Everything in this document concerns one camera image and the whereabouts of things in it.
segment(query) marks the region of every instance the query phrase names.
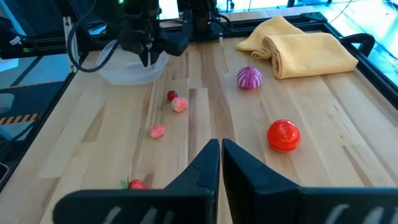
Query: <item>small red fruit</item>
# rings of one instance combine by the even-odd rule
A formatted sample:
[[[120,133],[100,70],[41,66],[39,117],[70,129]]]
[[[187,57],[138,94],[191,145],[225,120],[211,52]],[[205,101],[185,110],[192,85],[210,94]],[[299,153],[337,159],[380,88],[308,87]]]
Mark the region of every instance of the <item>small red fruit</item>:
[[[170,90],[167,93],[167,99],[171,102],[174,98],[178,97],[177,92],[174,90]]]
[[[129,184],[129,189],[148,189],[141,180],[132,180]]]

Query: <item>black cable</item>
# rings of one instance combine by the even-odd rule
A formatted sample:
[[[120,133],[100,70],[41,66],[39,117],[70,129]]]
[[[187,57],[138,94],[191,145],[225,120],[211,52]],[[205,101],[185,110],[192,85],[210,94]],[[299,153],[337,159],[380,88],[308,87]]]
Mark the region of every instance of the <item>black cable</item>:
[[[217,19],[209,19],[209,22],[215,22],[217,23],[219,26],[221,26],[222,28],[226,29],[227,31],[232,31],[232,29],[230,29],[229,27],[227,27],[226,25],[224,25],[222,22],[220,22]]]
[[[17,35],[17,36],[20,37],[21,39],[29,39],[31,42],[35,42],[34,39],[37,39],[37,37],[38,37],[38,35],[33,35],[33,36],[30,36],[30,37],[29,37],[29,36],[27,36],[27,35],[18,34],[18,32],[17,32],[14,28],[12,28],[11,30],[12,30],[12,33],[13,33],[13,34]]]
[[[96,72],[99,69],[103,68],[105,66],[105,64],[111,59],[112,54],[114,53],[114,51],[116,50],[116,48],[119,45],[119,42],[117,41],[111,51],[109,51],[109,54],[105,57],[105,59],[101,62],[100,65],[98,65],[95,68],[83,68],[81,65],[78,64],[78,62],[76,62],[75,58],[72,55],[72,39],[73,36],[75,35],[76,32],[76,28],[83,22],[83,20],[90,15],[90,13],[94,10],[94,7],[97,3],[97,0],[94,0],[94,4],[92,5],[92,7],[88,10],[88,12],[81,18],[79,18],[76,23],[73,25],[73,27],[70,29],[70,32],[68,34],[68,38],[67,38],[67,54],[69,56],[69,59],[71,61],[71,63],[79,70],[83,71],[83,72]]]
[[[226,21],[226,22],[228,23],[228,25],[229,25],[229,29],[230,29],[230,30],[233,29],[232,22],[230,21],[230,19],[228,19],[228,17],[226,17],[226,16],[224,16],[224,15],[221,15],[220,13],[218,13],[218,12],[215,11],[215,10],[214,10],[213,12],[214,12],[214,14],[215,14],[216,16],[225,19],[225,21]]]
[[[176,22],[178,24],[182,24],[182,21],[178,19],[162,19],[160,22]]]
[[[34,39],[31,39],[30,37],[27,37],[24,35],[19,35],[19,34],[18,34],[18,37],[20,37],[21,40],[23,40],[25,43],[34,44],[34,49],[37,48],[37,41],[35,41]]]
[[[332,19],[332,20],[330,21],[330,23],[332,23],[335,19],[337,19],[337,18],[344,12],[344,10],[346,10],[346,8],[349,6],[349,4],[350,4],[352,1],[353,1],[353,0],[349,0],[349,2],[347,3],[346,7],[344,7],[344,9],[341,10],[341,12],[340,12],[334,19]]]

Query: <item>wooden work surface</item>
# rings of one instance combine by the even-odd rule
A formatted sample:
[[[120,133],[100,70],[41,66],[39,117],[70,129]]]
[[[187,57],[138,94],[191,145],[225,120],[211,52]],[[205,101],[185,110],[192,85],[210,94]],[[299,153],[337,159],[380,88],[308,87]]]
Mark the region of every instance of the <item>wooden work surface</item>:
[[[127,176],[161,189],[210,138],[234,140],[304,186],[398,184],[398,112],[362,74],[276,80],[269,62],[235,50],[241,40],[190,44],[148,85],[114,86],[97,73],[78,72],[1,192],[0,223],[50,223],[65,194],[118,189]],[[97,56],[90,53],[85,67]],[[257,90],[237,87],[236,73],[247,65],[263,73]],[[174,113],[164,104],[169,90],[188,98],[186,111]],[[302,143],[294,152],[269,149],[266,131],[277,119],[300,128]],[[151,139],[147,130],[157,123],[167,132]],[[222,174],[220,182],[219,223],[231,223]]]

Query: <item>pink fruit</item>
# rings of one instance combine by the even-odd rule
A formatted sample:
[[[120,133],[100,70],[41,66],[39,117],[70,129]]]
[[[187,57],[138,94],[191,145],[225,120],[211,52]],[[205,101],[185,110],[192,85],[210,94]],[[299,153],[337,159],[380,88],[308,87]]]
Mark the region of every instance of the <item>pink fruit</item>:
[[[152,138],[159,138],[166,132],[166,127],[163,124],[156,124],[149,129],[149,136]]]
[[[187,106],[188,101],[185,97],[176,97],[172,101],[172,108],[178,113],[185,110]]]

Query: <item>purple onion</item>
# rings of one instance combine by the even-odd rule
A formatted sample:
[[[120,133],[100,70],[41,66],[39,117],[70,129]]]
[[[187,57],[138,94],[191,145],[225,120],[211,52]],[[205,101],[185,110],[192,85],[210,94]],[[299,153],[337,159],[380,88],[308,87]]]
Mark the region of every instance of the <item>purple onion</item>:
[[[257,88],[262,83],[261,72],[249,66],[240,69],[236,78],[238,79],[238,85],[247,90]]]

